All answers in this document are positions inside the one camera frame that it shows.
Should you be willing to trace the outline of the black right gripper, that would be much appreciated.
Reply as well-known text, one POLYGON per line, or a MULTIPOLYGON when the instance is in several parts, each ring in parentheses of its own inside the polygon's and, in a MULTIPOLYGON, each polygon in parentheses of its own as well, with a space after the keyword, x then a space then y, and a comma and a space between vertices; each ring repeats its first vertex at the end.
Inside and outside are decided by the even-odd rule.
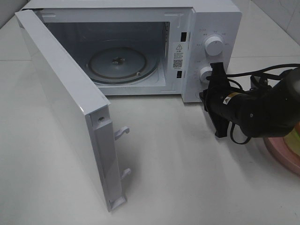
MULTIPOLYGON (((214 62, 210 66, 212 68, 210 81, 227 79, 222 62, 214 62)), ((239 101, 233 98, 246 95, 244 90, 232 87, 229 82, 214 84, 199 93, 204 110, 208 113, 216 130, 215 136, 218 138, 227 137, 229 121, 237 122, 238 120, 239 101)))

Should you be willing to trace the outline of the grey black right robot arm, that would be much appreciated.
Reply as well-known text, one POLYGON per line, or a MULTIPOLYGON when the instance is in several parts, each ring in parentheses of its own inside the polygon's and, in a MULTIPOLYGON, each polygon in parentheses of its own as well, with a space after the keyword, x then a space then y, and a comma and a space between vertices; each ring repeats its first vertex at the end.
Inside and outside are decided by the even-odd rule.
POLYGON ((236 125, 248 138, 283 137, 299 123, 298 63, 230 75, 222 62, 211 68, 209 85, 199 96, 216 137, 226 137, 228 127, 236 125))

